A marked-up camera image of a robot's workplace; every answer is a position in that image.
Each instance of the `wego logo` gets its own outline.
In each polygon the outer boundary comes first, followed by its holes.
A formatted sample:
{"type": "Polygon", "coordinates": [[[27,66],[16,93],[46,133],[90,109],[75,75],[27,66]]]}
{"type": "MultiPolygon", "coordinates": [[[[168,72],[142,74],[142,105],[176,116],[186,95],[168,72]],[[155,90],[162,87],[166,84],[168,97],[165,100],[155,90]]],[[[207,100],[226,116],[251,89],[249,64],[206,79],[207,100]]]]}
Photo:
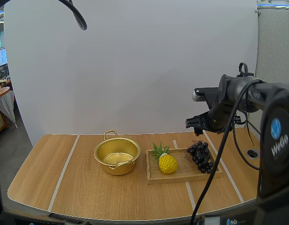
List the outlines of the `wego logo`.
{"type": "Polygon", "coordinates": [[[236,224],[237,224],[236,219],[233,219],[233,220],[230,220],[229,218],[227,219],[227,225],[236,225],[236,224]]]}
{"type": "MultiPolygon", "coordinates": [[[[271,134],[274,140],[278,140],[281,134],[281,123],[278,118],[273,119],[271,124],[271,134]]],[[[289,137],[282,135],[280,140],[274,144],[271,148],[273,156],[277,156],[278,152],[281,151],[289,143],[289,137]]]]}

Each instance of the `pineapple leaves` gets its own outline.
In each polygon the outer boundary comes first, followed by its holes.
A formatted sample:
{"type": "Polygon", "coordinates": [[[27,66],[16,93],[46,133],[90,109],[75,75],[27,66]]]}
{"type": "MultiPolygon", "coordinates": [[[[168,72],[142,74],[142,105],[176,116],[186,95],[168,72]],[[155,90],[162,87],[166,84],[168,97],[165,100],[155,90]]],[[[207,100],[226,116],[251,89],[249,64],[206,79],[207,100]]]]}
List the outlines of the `pineapple leaves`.
{"type": "Polygon", "coordinates": [[[163,147],[162,142],[160,143],[159,147],[155,143],[153,143],[153,146],[154,146],[154,151],[152,152],[152,156],[156,157],[155,159],[158,159],[163,153],[167,153],[167,154],[170,153],[169,146],[163,147]]]}
{"type": "Polygon", "coordinates": [[[154,145],[154,149],[156,151],[156,153],[158,153],[159,155],[161,155],[159,148],[157,147],[157,145],[155,143],[153,143],[154,145]]]}
{"type": "Polygon", "coordinates": [[[168,152],[168,150],[169,150],[169,146],[167,146],[167,147],[164,147],[164,152],[165,152],[165,153],[167,153],[167,154],[168,154],[168,153],[169,153],[169,152],[168,152]]]}

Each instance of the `pot handle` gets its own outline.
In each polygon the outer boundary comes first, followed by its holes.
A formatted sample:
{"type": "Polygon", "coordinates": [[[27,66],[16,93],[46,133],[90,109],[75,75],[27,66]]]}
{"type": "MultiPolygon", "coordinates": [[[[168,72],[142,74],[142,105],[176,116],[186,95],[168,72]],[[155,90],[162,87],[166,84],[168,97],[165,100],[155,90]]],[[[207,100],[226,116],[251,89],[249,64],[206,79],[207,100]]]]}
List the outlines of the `pot handle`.
{"type": "Polygon", "coordinates": [[[115,167],[112,167],[110,166],[109,168],[113,169],[113,170],[116,170],[118,167],[122,166],[122,165],[126,165],[126,164],[131,164],[133,165],[134,163],[131,161],[131,160],[128,160],[128,161],[124,161],[124,162],[120,162],[118,164],[116,164],[115,167]]]}
{"type": "Polygon", "coordinates": [[[106,134],[107,134],[107,133],[111,133],[111,132],[113,132],[113,133],[115,134],[115,136],[117,136],[117,132],[116,132],[115,130],[107,130],[107,131],[104,133],[104,140],[107,139],[107,138],[106,138],[106,134]]]}

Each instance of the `gold pot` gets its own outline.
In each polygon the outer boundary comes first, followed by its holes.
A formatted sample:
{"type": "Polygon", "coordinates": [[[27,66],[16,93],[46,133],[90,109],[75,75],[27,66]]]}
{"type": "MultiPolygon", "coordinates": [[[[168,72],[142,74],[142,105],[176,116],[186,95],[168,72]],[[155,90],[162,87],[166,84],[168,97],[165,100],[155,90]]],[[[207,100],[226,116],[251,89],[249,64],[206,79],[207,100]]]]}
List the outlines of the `gold pot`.
{"type": "Polygon", "coordinates": [[[115,130],[104,133],[104,140],[94,149],[94,157],[101,163],[103,170],[111,175],[124,175],[136,166],[136,159],[140,154],[137,142],[118,137],[115,130]],[[106,138],[106,134],[113,132],[116,137],[106,138]]]}

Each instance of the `monitor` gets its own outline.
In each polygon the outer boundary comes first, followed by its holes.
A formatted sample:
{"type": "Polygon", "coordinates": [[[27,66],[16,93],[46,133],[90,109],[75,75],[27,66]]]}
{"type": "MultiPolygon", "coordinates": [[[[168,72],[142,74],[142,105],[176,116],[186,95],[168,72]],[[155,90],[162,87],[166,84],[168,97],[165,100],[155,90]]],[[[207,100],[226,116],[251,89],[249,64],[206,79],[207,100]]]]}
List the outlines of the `monitor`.
{"type": "Polygon", "coordinates": [[[3,66],[7,64],[7,55],[6,55],[6,49],[0,50],[0,66],[3,66]]]}

